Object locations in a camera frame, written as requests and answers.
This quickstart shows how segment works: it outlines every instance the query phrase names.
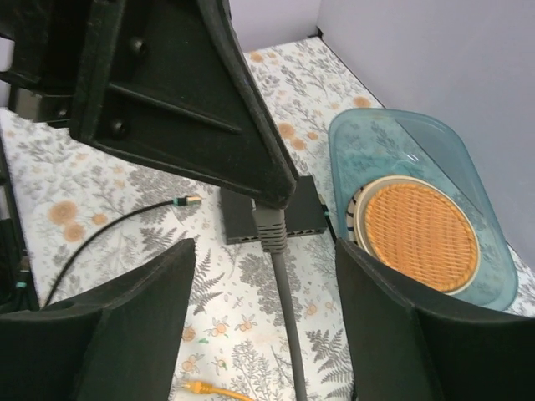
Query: white wall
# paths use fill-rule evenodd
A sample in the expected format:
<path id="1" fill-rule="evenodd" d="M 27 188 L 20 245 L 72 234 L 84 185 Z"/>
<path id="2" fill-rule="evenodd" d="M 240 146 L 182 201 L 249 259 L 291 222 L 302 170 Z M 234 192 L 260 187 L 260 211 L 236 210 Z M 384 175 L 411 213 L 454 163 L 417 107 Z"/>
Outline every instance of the white wall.
<path id="1" fill-rule="evenodd" d="M 230 0 L 243 51 L 293 42 L 316 32 L 321 0 Z"/>
<path id="2" fill-rule="evenodd" d="M 535 2 L 324 0 L 318 25 L 387 107 L 463 138 L 506 238 L 535 266 Z"/>

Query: screw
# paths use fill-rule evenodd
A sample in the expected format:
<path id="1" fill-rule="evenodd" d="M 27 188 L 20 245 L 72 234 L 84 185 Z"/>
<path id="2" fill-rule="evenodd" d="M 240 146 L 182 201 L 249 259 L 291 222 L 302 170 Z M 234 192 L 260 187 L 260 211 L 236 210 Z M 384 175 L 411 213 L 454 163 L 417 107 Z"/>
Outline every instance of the screw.
<path id="1" fill-rule="evenodd" d="M 142 38 L 132 38 L 130 40 L 130 50 L 139 57 L 143 57 L 147 53 L 147 45 Z"/>
<path id="2" fill-rule="evenodd" d="M 59 117 L 60 119 L 66 117 L 66 116 L 67 116 L 67 112 L 68 112 L 67 108 L 66 108 L 66 107 L 62 107 L 62 108 L 59 109 L 59 111 L 58 111 L 58 117 Z"/>
<path id="3" fill-rule="evenodd" d="M 122 119 L 114 119 L 111 121 L 112 137 L 120 140 L 128 134 L 126 123 Z"/>

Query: orange woven coaster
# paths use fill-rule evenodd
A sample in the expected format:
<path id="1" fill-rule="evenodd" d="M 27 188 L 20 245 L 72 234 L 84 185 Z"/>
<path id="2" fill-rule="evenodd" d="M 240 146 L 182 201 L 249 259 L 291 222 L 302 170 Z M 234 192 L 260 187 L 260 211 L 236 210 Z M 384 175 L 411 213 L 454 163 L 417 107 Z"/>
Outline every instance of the orange woven coaster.
<path id="1" fill-rule="evenodd" d="M 369 200 L 365 233 L 385 264 L 441 292 L 463 288 L 479 265 L 476 233 L 447 196 L 417 183 L 388 185 Z"/>

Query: translucent plastic tray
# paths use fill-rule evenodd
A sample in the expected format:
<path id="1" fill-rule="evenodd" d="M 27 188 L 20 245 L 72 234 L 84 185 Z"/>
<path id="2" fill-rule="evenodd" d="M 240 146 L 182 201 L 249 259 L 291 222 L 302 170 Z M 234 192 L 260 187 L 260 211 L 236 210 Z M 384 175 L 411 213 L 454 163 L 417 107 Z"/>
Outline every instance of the translucent plastic tray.
<path id="1" fill-rule="evenodd" d="M 386 175 L 410 175 L 452 198 L 476 229 L 481 263 L 471 285 L 452 295 L 502 311 L 517 292 L 517 272 L 476 168 L 458 135 L 423 114 L 387 109 L 351 109 L 329 127 L 334 194 L 340 236 L 354 193 Z"/>

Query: gray cable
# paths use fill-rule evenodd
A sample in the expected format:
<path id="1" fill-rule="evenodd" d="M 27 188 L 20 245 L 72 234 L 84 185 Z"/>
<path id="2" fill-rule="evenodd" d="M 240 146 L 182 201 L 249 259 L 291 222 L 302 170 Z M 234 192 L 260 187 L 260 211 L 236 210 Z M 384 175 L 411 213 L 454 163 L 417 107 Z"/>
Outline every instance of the gray cable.
<path id="1" fill-rule="evenodd" d="M 292 291 L 286 273 L 284 254 L 272 253 L 271 261 L 275 271 L 278 295 L 284 316 L 284 326 L 288 336 L 288 346 L 290 348 L 290 359 L 292 361 L 293 387 L 295 388 L 295 398 L 297 401 L 307 401 L 307 385 L 304 379 L 303 357 L 301 355 L 301 344 L 299 342 L 298 325 L 293 314 Z"/>
<path id="2" fill-rule="evenodd" d="M 286 264 L 284 263 L 284 251 L 287 246 L 284 211 L 256 204 L 256 208 L 252 211 L 252 216 L 257 225 L 262 249 L 271 255 L 273 270 L 275 271 L 275 281 L 277 282 L 284 326 L 288 336 L 288 347 L 290 348 L 296 401 L 307 401 L 307 387 L 304 379 L 298 325 L 293 314 L 292 291 L 288 282 Z"/>

